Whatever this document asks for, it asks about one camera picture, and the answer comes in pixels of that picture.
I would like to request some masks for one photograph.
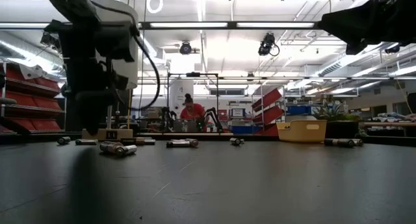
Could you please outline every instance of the potted plant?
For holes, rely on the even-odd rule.
[[[313,116],[318,120],[326,120],[325,138],[355,138],[359,133],[360,117],[355,114],[341,112],[341,105],[324,103]]]

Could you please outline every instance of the battery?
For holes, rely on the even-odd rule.
[[[104,153],[116,153],[117,148],[119,147],[123,147],[122,143],[118,143],[118,142],[102,142],[99,145],[99,148],[104,152]]]
[[[60,145],[66,145],[71,142],[71,138],[69,136],[64,136],[58,139],[57,141]]]
[[[362,139],[351,139],[356,146],[362,147],[364,142]]]
[[[78,139],[75,141],[76,145],[97,145],[98,140],[85,140],[85,139]]]
[[[355,143],[350,139],[325,139],[324,144],[326,146],[338,146],[338,147],[354,147]]]
[[[127,156],[127,155],[134,154],[136,151],[137,151],[137,146],[135,145],[120,146],[116,148],[116,155]]]
[[[173,147],[193,147],[191,146],[189,141],[186,140],[171,140],[166,142],[167,148],[173,148]]]
[[[144,145],[155,145],[156,140],[154,139],[144,139]]]
[[[196,140],[196,139],[185,139],[186,141],[188,141],[189,143],[190,143],[190,145],[191,146],[193,146],[193,147],[197,147],[198,146],[198,140]]]
[[[238,138],[231,138],[231,139],[229,139],[229,141],[234,146],[240,146],[240,144],[244,143],[244,140],[238,139]]]

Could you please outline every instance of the blue bin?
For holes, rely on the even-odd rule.
[[[257,131],[262,130],[262,127],[252,127],[252,126],[232,126],[231,132],[234,134],[254,134]]]

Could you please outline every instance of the woman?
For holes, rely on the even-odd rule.
[[[205,109],[190,97],[190,94],[185,94],[185,108],[182,110],[181,119],[198,119],[205,117]]]

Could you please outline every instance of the workbench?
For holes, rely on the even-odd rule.
[[[416,148],[0,146],[0,223],[414,223]]]

